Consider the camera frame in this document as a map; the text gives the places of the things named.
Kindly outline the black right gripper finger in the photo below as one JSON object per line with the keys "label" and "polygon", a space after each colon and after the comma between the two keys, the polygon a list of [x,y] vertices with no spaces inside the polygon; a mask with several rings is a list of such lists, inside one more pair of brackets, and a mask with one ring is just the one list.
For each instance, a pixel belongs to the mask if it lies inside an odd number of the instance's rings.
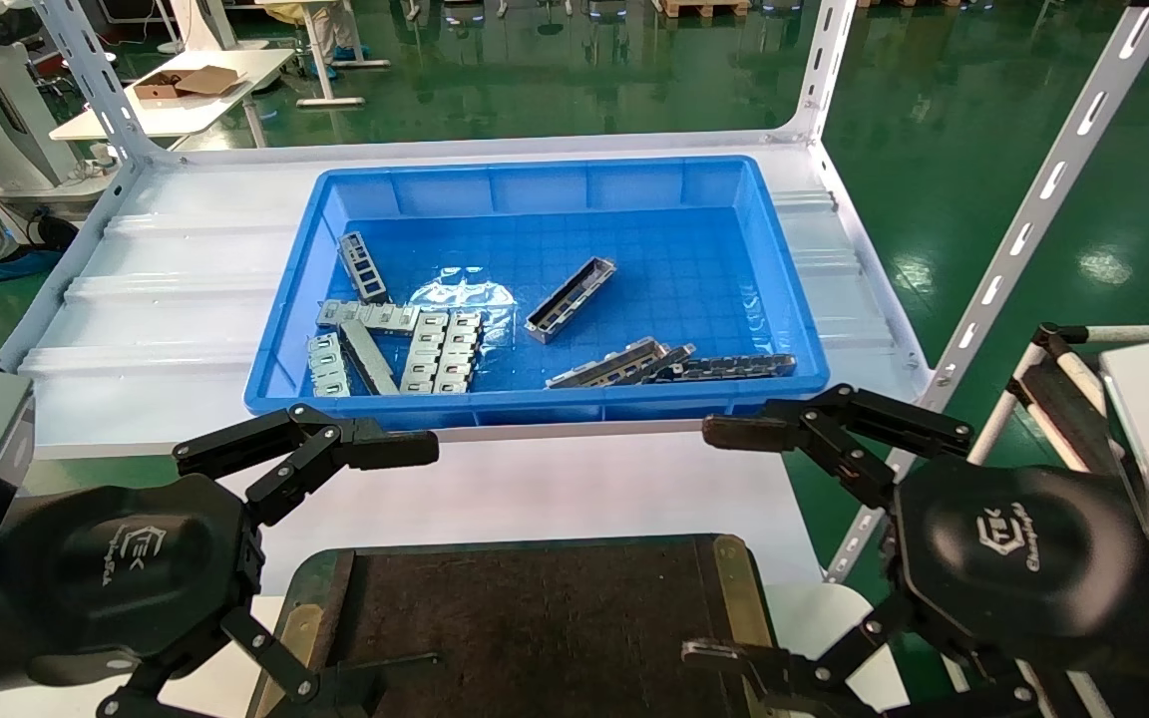
{"label": "black right gripper finger", "polygon": [[708,415],[705,443],[748,453],[803,453],[867,509],[894,503],[897,473],[865,438],[921,458],[965,456],[974,429],[948,415],[850,385],[811,399],[771,399],[751,415]]}
{"label": "black right gripper finger", "polygon": [[683,662],[742,677],[754,698],[778,712],[812,717],[1033,717],[1034,689],[1013,677],[994,680],[981,689],[886,710],[858,698],[848,678],[889,644],[890,636],[921,627],[927,617],[919,601],[889,596],[817,659],[770,646],[688,640],[683,642]]}

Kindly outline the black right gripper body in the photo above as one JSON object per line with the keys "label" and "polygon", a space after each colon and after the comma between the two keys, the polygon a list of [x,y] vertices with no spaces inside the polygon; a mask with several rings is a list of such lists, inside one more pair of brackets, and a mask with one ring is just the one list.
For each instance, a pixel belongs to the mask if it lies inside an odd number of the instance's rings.
{"label": "black right gripper body", "polygon": [[890,519],[900,577],[958,644],[1149,680],[1149,539],[1118,479],[926,464]]}

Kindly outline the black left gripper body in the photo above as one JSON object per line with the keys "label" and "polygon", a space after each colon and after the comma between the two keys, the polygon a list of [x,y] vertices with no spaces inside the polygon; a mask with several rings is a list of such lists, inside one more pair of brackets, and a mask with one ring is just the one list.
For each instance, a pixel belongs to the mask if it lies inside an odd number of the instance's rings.
{"label": "black left gripper body", "polygon": [[194,671],[264,563],[241,497],[205,476],[14,501],[0,528],[0,690]]}

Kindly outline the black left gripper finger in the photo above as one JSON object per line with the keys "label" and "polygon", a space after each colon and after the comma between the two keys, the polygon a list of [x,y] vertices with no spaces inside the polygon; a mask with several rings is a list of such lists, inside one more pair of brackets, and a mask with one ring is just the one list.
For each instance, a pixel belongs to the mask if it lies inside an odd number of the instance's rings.
{"label": "black left gripper finger", "polygon": [[[393,678],[404,680],[441,665],[441,655],[429,651],[310,671],[249,610],[230,610],[219,619],[219,628],[283,690],[269,717],[373,717]],[[161,703],[159,694],[170,677],[164,665],[142,663],[128,685],[102,700],[97,717],[200,717],[186,708]]]}
{"label": "black left gripper finger", "polygon": [[257,526],[282,522],[345,468],[427,468],[439,456],[441,446],[432,432],[388,432],[375,419],[339,419],[311,406],[256,415],[173,448],[180,476],[215,481],[273,461],[246,488],[242,502]]}

